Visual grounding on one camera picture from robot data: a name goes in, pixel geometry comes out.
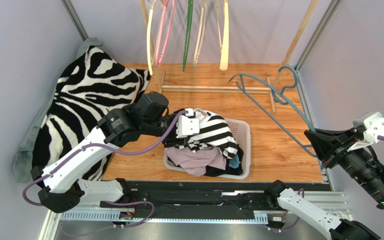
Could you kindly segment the lilac ribbed tank top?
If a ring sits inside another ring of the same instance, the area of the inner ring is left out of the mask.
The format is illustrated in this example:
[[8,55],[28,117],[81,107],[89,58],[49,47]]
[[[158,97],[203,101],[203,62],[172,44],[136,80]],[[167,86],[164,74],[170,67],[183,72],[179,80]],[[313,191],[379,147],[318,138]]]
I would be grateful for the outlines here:
[[175,147],[166,148],[165,155],[176,166],[184,169],[193,176],[203,176],[206,173],[206,166],[225,170],[227,160],[218,147],[205,147],[193,152],[185,147],[177,149]]

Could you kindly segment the black white striped tank top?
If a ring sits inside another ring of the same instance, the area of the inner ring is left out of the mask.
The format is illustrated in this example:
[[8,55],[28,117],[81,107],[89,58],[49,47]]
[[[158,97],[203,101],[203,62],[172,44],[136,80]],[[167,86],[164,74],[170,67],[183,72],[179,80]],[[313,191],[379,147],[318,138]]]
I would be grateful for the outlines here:
[[188,137],[186,144],[178,148],[188,148],[196,153],[205,148],[215,147],[227,160],[233,159],[239,147],[226,119],[217,113],[200,108],[194,109],[193,112],[199,120],[199,133]]

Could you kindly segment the blue ribbed tank top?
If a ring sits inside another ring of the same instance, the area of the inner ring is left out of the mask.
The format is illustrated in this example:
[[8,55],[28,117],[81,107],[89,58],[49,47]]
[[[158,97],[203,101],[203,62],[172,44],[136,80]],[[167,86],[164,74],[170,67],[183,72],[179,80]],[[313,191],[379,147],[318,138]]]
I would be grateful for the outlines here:
[[235,155],[232,159],[230,159],[228,166],[232,169],[238,169],[241,166],[239,155]]

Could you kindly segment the wooden hanger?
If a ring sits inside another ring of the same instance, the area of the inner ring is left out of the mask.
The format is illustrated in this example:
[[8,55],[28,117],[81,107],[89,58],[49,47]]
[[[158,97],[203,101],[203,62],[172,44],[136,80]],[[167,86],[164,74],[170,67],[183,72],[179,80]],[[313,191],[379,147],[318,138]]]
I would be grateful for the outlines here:
[[[219,20],[219,8],[223,8],[223,31],[221,32]],[[216,3],[217,30],[220,46],[219,69],[226,71],[229,65],[229,45],[230,45],[230,20],[228,0],[218,0]]]
[[200,57],[200,53],[202,50],[202,45],[205,36],[205,28],[206,28],[206,19],[207,19],[207,0],[202,0],[201,2],[201,10],[200,10],[200,19],[199,19],[199,29],[197,35],[197,42],[194,51],[194,58],[192,62],[192,66],[195,69],[198,65],[198,60]]

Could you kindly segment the cream plastic hanger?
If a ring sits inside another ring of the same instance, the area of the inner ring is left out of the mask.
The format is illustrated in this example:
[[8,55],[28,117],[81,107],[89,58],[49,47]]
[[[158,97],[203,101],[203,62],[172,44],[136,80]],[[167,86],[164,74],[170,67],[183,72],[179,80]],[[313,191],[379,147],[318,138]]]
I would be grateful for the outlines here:
[[153,51],[153,41],[152,41],[152,20],[153,20],[153,14],[155,10],[155,6],[159,0],[154,0],[150,4],[150,8],[148,13],[148,19],[146,22],[146,55],[147,55],[147,65],[148,65],[148,70],[149,70],[149,75],[153,76],[154,71],[153,71],[153,66],[154,66],[154,51]]

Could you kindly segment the green hanger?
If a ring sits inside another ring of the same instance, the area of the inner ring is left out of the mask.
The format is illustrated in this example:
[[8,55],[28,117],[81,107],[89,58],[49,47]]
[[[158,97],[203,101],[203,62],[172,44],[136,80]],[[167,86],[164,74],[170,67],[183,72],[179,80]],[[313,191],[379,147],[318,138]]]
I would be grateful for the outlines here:
[[184,49],[183,49],[183,58],[182,58],[182,71],[183,72],[186,70],[188,54],[189,54],[191,27],[192,27],[192,21],[193,21],[193,9],[194,9],[194,0],[188,0],[186,31],[185,31]]

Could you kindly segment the pink hanger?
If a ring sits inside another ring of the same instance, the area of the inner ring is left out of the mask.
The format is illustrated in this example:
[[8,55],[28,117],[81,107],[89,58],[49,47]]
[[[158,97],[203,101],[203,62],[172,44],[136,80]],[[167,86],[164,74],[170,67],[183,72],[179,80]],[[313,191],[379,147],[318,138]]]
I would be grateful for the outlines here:
[[170,39],[175,6],[175,0],[161,0],[162,12],[158,26],[154,55],[154,63],[157,68],[159,68],[163,62],[168,41]]

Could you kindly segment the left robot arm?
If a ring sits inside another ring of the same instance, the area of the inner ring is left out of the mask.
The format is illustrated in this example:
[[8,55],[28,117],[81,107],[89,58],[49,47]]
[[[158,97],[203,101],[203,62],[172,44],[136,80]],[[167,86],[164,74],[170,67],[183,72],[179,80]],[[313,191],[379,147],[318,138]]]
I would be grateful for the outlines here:
[[135,103],[109,111],[77,146],[55,163],[31,170],[33,182],[23,199],[64,213],[78,205],[117,202],[129,191],[124,179],[92,181],[82,176],[112,153],[137,156],[157,147],[167,137],[180,138],[176,128],[191,122],[191,108],[164,115],[168,99],[158,92],[143,94]]

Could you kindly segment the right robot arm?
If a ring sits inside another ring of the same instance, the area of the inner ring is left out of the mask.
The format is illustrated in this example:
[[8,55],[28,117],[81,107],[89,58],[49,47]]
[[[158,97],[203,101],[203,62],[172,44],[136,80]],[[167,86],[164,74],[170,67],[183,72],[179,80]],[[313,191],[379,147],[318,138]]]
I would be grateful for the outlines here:
[[[306,130],[304,135],[311,143],[323,167],[340,167],[375,200],[376,207],[384,210],[384,165],[378,159],[373,145],[384,142],[381,127],[354,127],[344,131]],[[378,240],[380,236],[370,227],[352,216],[348,201],[329,202],[328,194],[322,203],[276,180],[264,190],[268,208],[294,214],[317,230],[327,240]]]

